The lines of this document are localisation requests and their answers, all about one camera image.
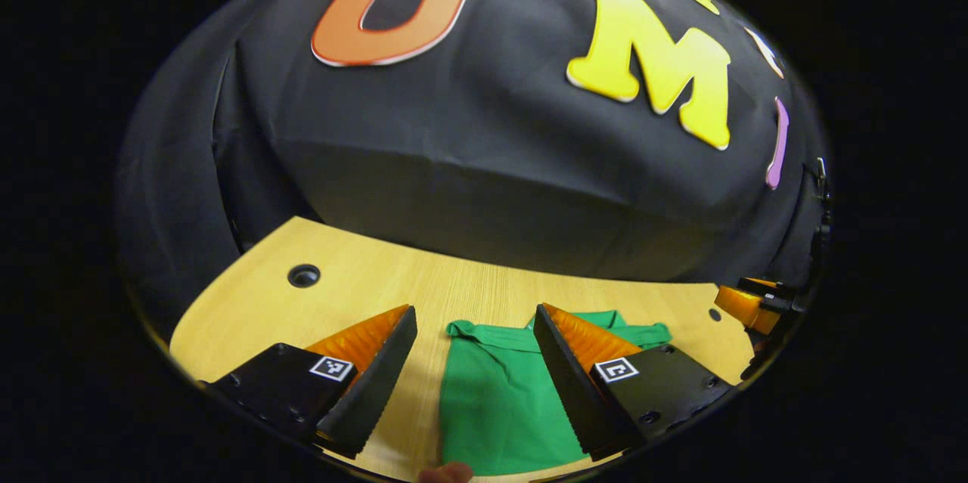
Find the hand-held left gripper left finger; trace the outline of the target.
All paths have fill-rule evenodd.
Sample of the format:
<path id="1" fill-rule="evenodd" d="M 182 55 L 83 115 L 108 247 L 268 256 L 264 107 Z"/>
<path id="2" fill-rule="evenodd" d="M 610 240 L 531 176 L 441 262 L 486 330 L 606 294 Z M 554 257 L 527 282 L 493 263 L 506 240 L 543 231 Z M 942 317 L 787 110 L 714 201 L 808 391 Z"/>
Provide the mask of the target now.
<path id="1" fill-rule="evenodd" d="M 267 346 L 203 387 L 291 441 L 354 459 L 383 416 L 417 331 L 415 307 L 402 305 L 307 348 Z"/>

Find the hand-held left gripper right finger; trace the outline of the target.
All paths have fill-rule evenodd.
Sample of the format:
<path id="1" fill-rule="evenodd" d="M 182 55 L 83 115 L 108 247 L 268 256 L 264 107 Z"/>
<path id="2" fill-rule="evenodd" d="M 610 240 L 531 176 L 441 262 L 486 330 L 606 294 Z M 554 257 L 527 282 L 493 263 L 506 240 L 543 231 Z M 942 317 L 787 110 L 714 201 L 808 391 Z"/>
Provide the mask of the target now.
<path id="1" fill-rule="evenodd" d="M 533 332 L 592 461 L 663 443 L 735 394 L 677 346 L 642 349 L 563 308 L 540 304 Z"/>

